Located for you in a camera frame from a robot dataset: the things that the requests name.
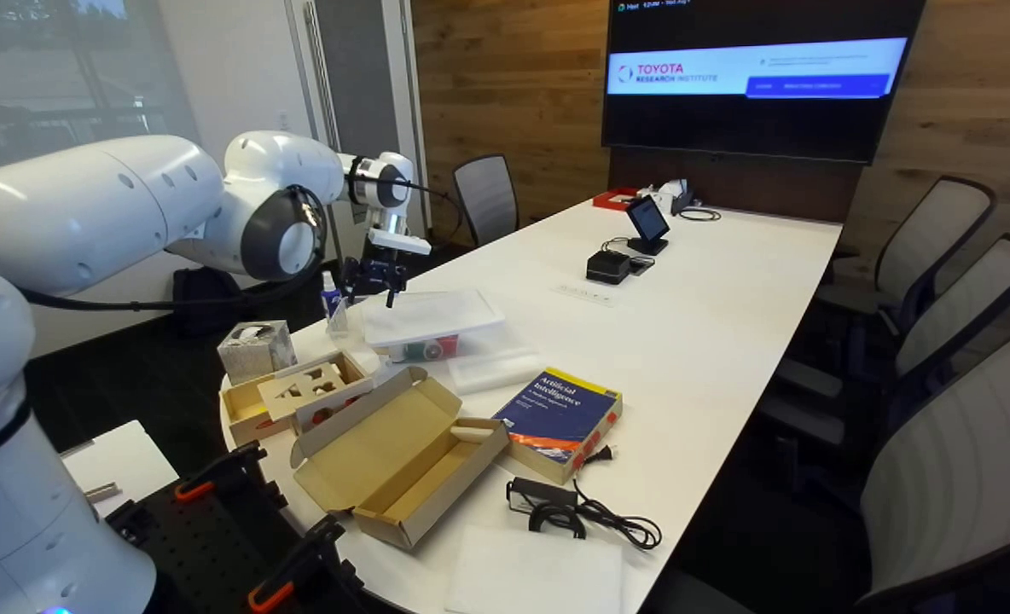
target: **wooden wall panel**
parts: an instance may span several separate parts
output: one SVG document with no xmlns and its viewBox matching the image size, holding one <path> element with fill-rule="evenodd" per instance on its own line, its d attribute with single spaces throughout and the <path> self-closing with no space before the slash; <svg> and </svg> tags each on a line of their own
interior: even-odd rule
<svg viewBox="0 0 1010 614">
<path fill-rule="evenodd" d="M 720 161 L 612 163 L 602 152 L 603 0 L 418 0 L 413 9 L 436 188 L 452 188 L 459 161 L 484 152 L 510 155 L 523 218 L 548 214 L 614 182 L 639 182 L 639 166 L 670 175 L 679 163 L 711 186 L 736 179 L 753 186 L 744 163 L 727 163 L 732 170 L 717 170 Z M 964 175 L 999 195 L 998 214 L 945 278 L 1010 231 L 1010 4 L 928 0 L 878 163 L 860 175 L 857 191 L 851 188 L 853 202 L 844 202 L 851 191 L 840 175 L 816 170 L 816 182 L 828 191 L 827 202 L 851 204 L 844 241 L 868 254 L 853 263 L 860 278 L 935 175 Z M 744 202 L 775 191 L 812 195 L 804 166 L 771 166 L 753 179 L 766 179 L 758 195 L 720 195 Z"/>
<path fill-rule="evenodd" d="M 844 241 L 868 254 L 853 274 L 869 278 L 875 254 L 912 212 L 935 175 L 964 175 L 998 191 L 985 229 L 949 263 L 945 281 L 1010 231 L 1010 4 L 928 0 L 909 77 L 863 175 Z M 1010 336 L 1010 315 L 973 349 Z"/>
<path fill-rule="evenodd" d="M 603 4 L 418 0 L 413 24 L 432 188 L 452 191 L 468 156 L 506 155 L 523 223 L 603 191 Z M 439 198 L 432 214 L 452 236 Z"/>
</svg>

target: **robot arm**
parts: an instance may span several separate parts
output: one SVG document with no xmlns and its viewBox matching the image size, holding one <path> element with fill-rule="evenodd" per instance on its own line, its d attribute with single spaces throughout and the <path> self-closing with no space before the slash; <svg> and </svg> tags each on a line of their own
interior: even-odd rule
<svg viewBox="0 0 1010 614">
<path fill-rule="evenodd" d="M 409 163 L 338 156 L 291 133 L 246 133 L 228 175 L 178 138 L 106 140 L 0 166 L 0 610 L 144 610 L 156 569 L 84 506 L 25 404 L 26 302 L 74 295 L 167 248 L 264 281 L 299 274 L 314 231 L 299 202 L 357 198 L 377 247 L 406 231 Z"/>
<path fill-rule="evenodd" d="M 80 295 L 167 248 L 196 263 L 287 281 L 314 256 L 297 198 L 370 204 L 370 238 L 429 254 L 406 236 L 413 163 L 349 156 L 319 140 L 257 130 L 219 163 L 182 138 L 128 138 L 0 166 L 0 278 Z"/>
</svg>

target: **cardboard box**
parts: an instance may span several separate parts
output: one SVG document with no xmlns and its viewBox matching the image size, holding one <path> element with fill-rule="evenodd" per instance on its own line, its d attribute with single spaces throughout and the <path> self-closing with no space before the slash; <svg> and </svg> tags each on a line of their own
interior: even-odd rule
<svg viewBox="0 0 1010 614">
<path fill-rule="evenodd" d="M 239 322 L 219 356 L 233 386 L 297 366 L 287 322 Z"/>
<path fill-rule="evenodd" d="M 418 550 L 510 448 L 500 419 L 459 411 L 452 388 L 406 369 L 295 443 L 297 481 L 323 512 Z"/>
<path fill-rule="evenodd" d="M 345 356 L 311 358 L 264 379 L 250 379 L 222 391 L 228 430 L 237 443 L 272 437 L 295 428 L 311 430 L 333 416 L 341 405 L 371 388 L 363 366 Z"/>
<path fill-rule="evenodd" d="M 269 411 L 265 411 L 264 391 L 258 391 L 258 386 L 265 379 L 269 376 L 233 386 L 233 388 L 222 391 L 222 411 L 225 411 L 228 435 L 233 435 L 237 448 L 250 443 L 250 439 L 272 437 L 277 430 L 287 430 L 287 423 L 269 419 Z"/>
<path fill-rule="evenodd" d="M 330 419 L 338 411 L 371 388 L 365 369 L 345 356 L 299 363 L 258 381 L 269 419 L 291 423 L 297 435 Z"/>
</svg>

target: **mesh chair back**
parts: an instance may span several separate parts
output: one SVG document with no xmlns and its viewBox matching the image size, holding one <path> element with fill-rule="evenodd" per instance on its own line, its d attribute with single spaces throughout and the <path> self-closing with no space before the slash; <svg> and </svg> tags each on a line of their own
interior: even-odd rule
<svg viewBox="0 0 1010 614">
<path fill-rule="evenodd" d="M 515 231 L 515 191 L 506 156 L 475 156 L 453 170 L 479 247 Z"/>
<path fill-rule="evenodd" d="M 895 373 L 918 379 L 1010 306 L 1010 236 L 998 238 L 904 336 Z"/>
<path fill-rule="evenodd" d="M 993 191 L 942 179 L 918 202 L 904 225 L 879 248 L 875 285 L 879 305 L 899 331 L 909 331 L 918 318 L 924 295 L 942 263 L 970 238 L 993 212 Z"/>
<path fill-rule="evenodd" d="M 879 448 L 860 509 L 869 602 L 949 582 L 1010 552 L 1010 343 Z"/>
</svg>

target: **small device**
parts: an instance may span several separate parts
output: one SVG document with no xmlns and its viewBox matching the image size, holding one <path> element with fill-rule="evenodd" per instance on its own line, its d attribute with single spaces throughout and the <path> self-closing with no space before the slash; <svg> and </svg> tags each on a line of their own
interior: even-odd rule
<svg viewBox="0 0 1010 614">
<path fill-rule="evenodd" d="M 629 247 L 646 254 L 646 256 L 658 256 L 670 241 L 670 223 L 661 214 L 661 210 L 646 195 L 646 198 L 636 198 L 631 210 L 629 210 L 631 223 L 636 223 L 636 231 L 639 238 L 631 238 Z"/>
<path fill-rule="evenodd" d="M 629 281 L 629 274 L 631 274 L 631 256 L 606 254 L 606 248 L 595 254 L 584 270 L 584 278 L 597 285 L 622 285 Z"/>
<path fill-rule="evenodd" d="M 577 492 L 562 492 L 554 486 L 513 478 L 506 486 L 506 503 L 513 512 L 528 517 L 528 532 L 544 532 L 544 525 L 571 529 L 573 540 L 586 540 L 581 522 Z"/>
<path fill-rule="evenodd" d="M 670 214 L 676 218 L 676 214 L 683 214 L 683 212 L 694 210 L 694 204 L 695 204 L 695 195 L 694 195 L 691 182 L 679 179 L 679 182 L 676 182 L 676 195 L 671 195 L 671 210 L 670 210 Z"/>
</svg>

